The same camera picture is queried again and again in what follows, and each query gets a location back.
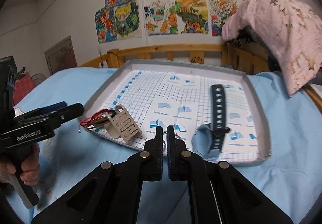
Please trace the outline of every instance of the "blue bedsheet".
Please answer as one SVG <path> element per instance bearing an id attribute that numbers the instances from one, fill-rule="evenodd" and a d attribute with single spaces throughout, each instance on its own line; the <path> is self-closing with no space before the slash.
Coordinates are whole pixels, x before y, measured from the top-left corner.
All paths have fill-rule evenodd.
<path id="1" fill-rule="evenodd" d="M 114 69 L 75 68 L 51 76 L 19 104 L 23 111 L 60 101 L 85 104 Z M 289 98 L 279 73 L 250 76 L 269 121 L 272 157 L 260 166 L 239 167 L 254 185 L 287 213 L 295 224 L 311 208 L 322 190 L 322 116 L 303 92 Z M 136 151 L 82 130 L 76 120 L 63 124 L 56 136 L 40 143 L 39 204 L 31 210 L 15 192 L 7 198 L 19 217 L 33 216 L 54 202 L 103 161 L 119 163 Z M 139 224 L 190 223 L 186 185 L 145 182 L 139 207 Z"/>

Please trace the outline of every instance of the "door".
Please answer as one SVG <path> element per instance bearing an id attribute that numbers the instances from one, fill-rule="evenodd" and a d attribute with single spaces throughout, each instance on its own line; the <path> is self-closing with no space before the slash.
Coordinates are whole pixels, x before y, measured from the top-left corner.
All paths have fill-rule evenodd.
<path id="1" fill-rule="evenodd" d="M 45 51 L 45 57 L 50 75 L 60 70 L 77 67 L 70 37 Z"/>

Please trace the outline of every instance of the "human hand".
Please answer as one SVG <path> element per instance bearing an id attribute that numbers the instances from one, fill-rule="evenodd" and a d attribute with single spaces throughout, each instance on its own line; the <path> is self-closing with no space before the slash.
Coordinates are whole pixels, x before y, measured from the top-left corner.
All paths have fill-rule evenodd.
<path id="1" fill-rule="evenodd" d="M 38 143 L 33 143 L 30 155 L 21 163 L 23 172 L 21 173 L 20 178 L 26 185 L 33 186 L 38 183 L 40 171 L 40 165 L 38 163 L 39 152 L 40 148 Z M 7 173 L 14 174 L 15 172 L 16 168 L 12 162 L 4 155 L 0 154 L 0 182 L 10 183 Z"/>

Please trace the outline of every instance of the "pink cloth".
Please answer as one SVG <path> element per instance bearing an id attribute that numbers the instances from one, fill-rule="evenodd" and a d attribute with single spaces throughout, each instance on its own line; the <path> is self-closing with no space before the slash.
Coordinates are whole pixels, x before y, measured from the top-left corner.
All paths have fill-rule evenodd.
<path id="1" fill-rule="evenodd" d="M 322 62 L 322 21 L 298 0 L 245 0 L 223 25 L 225 41 L 251 26 L 276 57 L 290 96 L 314 78 Z"/>

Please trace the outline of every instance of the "red string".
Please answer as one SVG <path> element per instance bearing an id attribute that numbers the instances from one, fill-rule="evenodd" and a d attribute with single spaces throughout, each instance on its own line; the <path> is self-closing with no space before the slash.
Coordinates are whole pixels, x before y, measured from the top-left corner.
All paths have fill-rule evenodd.
<path id="1" fill-rule="evenodd" d="M 112 114 L 113 110 L 109 110 L 109 109 L 102 109 L 98 112 L 96 112 L 93 116 L 91 116 L 90 118 L 87 118 L 83 121 L 80 122 L 79 126 L 78 126 L 78 131 L 80 132 L 80 126 L 82 127 L 86 127 L 88 124 L 91 124 L 97 117 L 99 117 L 102 113 L 108 113 L 108 114 Z"/>

